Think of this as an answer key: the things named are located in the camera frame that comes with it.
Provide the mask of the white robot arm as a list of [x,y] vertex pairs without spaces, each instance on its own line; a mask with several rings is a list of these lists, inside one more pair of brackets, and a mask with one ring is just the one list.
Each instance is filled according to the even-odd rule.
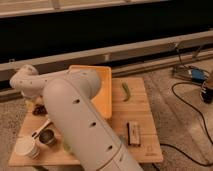
[[23,66],[10,79],[27,98],[43,97],[51,121],[85,171],[143,171],[91,100],[101,89],[93,68],[70,68],[40,75]]

